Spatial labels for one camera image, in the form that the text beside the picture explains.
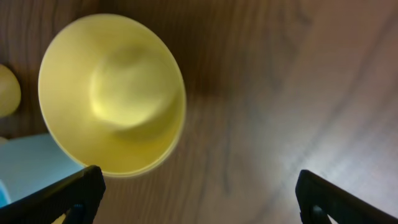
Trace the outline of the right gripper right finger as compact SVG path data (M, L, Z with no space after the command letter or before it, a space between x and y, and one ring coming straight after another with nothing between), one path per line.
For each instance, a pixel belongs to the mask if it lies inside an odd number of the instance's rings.
M391 223L397 218L349 194L309 170L301 170L295 194L303 224Z

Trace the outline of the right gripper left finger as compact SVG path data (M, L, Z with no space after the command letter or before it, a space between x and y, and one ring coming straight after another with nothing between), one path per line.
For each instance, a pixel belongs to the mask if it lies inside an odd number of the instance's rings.
M93 223L106 190L100 167L86 167L1 208L1 223Z

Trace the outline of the pale blue small bowl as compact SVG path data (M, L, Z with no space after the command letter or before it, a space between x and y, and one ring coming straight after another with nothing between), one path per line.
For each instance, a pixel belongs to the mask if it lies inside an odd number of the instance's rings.
M82 168L49 134L1 139L1 206L27 197Z

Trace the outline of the yellow small bowl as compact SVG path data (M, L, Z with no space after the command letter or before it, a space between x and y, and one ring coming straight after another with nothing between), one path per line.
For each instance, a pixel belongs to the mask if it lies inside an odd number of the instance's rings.
M107 177L145 174L177 147L187 94L174 56L117 14L77 19L51 41L38 80L46 126L73 161Z

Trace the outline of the yellow cup back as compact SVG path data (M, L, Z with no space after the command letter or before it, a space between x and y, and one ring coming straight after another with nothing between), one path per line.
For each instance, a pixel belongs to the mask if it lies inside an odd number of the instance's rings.
M21 88L16 76L1 65L1 117L13 114L21 102Z

